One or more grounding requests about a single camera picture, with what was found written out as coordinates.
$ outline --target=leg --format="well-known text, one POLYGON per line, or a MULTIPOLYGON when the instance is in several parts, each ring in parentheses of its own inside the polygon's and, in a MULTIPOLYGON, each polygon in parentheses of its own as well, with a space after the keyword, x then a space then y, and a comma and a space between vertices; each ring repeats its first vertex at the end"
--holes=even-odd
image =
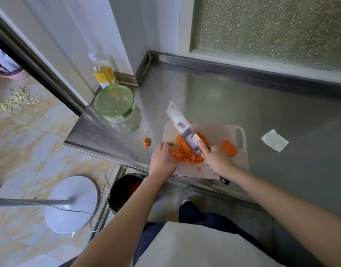
POLYGON ((266 253, 267 249, 252 235, 243 231, 235 223, 223 215, 214 214, 213 212, 203 213, 194 205, 193 202, 184 202, 179 208, 179 222, 194 225, 201 225, 208 228, 224 231, 227 233, 239 234, 245 240, 253 244, 255 247, 266 253))
POLYGON ((139 257, 146 251, 149 247, 150 243, 154 240, 154 238, 158 235, 158 233, 163 228, 164 224, 162 223, 149 223, 147 222, 143 228, 143 232, 141 238, 138 241, 138 245, 133 255, 133 266, 138 261, 139 257))

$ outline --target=black knife handle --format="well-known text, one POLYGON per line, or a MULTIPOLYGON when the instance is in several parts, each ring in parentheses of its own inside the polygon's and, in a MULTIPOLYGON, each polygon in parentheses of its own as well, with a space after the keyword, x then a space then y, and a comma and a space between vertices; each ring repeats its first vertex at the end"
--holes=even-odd
POLYGON ((226 185, 230 184, 230 181, 223 178, 222 176, 220 176, 220 180, 221 180, 221 182, 223 182, 226 185))

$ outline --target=countertop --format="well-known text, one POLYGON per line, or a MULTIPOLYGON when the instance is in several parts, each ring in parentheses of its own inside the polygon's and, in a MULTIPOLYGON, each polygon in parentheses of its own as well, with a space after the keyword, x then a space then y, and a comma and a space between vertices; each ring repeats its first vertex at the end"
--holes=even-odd
MULTIPOLYGON (((189 121, 241 126, 251 173, 341 214, 341 98, 157 62, 132 90, 136 109, 130 120, 110 123, 88 106, 64 145, 148 171, 151 153, 169 121, 166 108, 173 100, 189 121), (272 129, 289 141, 280 153, 261 140, 272 129), (152 145, 144 149, 142 140, 149 130, 152 145)), ((253 202, 232 183, 173 179, 253 202)))

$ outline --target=metal pole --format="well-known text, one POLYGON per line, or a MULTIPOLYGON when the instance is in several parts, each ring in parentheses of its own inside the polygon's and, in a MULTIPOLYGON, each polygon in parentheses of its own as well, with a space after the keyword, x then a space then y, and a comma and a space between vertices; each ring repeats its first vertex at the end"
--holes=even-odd
POLYGON ((37 199, 4 199, 0 197, 0 207, 44 207, 44 204, 58 206, 69 205, 73 203, 73 199, 68 200, 37 200, 37 199))

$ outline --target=cutting board handle hole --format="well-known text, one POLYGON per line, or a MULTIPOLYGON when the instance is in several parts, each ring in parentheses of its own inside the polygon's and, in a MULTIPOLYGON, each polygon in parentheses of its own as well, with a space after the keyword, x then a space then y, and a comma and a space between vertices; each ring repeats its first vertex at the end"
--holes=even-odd
POLYGON ((242 131, 238 128, 236 128, 236 147, 237 149, 243 149, 242 131))

